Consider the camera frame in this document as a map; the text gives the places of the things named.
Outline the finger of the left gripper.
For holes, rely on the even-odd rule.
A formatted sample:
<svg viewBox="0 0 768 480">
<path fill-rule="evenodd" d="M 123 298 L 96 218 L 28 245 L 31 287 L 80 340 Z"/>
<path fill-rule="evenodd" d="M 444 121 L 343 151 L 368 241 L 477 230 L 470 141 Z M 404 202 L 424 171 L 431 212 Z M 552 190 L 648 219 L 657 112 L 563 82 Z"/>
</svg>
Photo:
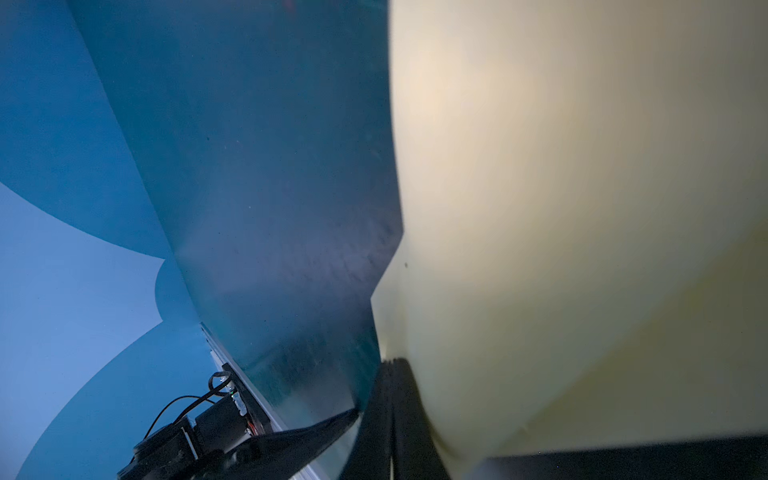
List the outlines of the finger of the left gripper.
<svg viewBox="0 0 768 480">
<path fill-rule="evenodd" d="M 197 473 L 198 479 L 291 479 L 359 417 L 352 408 L 315 425 L 253 437 Z"/>
</svg>

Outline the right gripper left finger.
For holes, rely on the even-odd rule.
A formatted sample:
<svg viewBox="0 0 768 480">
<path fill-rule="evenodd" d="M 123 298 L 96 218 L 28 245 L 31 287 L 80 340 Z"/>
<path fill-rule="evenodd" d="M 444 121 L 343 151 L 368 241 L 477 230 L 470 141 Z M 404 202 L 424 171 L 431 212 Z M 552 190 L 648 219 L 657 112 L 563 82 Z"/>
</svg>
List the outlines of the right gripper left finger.
<svg viewBox="0 0 768 480">
<path fill-rule="evenodd" d="M 340 479 L 388 480 L 392 474 L 393 363 L 379 366 L 355 443 Z"/>
</svg>

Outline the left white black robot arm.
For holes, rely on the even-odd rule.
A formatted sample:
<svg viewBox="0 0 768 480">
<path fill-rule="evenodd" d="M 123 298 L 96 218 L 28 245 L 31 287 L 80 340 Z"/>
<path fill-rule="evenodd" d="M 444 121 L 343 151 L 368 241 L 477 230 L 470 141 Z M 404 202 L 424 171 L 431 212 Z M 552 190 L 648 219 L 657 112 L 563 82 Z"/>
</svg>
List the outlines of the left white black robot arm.
<svg viewBox="0 0 768 480">
<path fill-rule="evenodd" d="M 309 427 L 251 437 L 206 452 L 189 421 L 167 425 L 134 448 L 118 479 L 290 479 L 354 424 L 355 408 Z"/>
</svg>

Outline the yellow square paper sheet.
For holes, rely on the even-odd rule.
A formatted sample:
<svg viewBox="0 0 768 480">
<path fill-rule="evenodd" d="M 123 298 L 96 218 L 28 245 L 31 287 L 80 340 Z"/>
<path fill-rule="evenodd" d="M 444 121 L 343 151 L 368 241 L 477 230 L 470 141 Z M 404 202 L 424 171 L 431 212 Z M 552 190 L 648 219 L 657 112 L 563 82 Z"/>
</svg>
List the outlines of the yellow square paper sheet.
<svg viewBox="0 0 768 480">
<path fill-rule="evenodd" d="M 372 298 L 453 477 L 767 430 L 767 5 L 394 1 Z"/>
</svg>

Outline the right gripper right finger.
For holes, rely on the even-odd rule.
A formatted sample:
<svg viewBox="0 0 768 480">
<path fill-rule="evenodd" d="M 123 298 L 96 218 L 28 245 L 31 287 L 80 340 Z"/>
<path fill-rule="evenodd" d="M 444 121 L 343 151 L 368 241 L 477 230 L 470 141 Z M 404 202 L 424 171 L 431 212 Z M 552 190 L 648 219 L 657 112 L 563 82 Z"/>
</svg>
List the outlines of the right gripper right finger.
<svg viewBox="0 0 768 480">
<path fill-rule="evenodd" d="M 393 360 L 394 478 L 405 480 L 449 480 L 432 440 L 418 386 L 408 361 Z"/>
</svg>

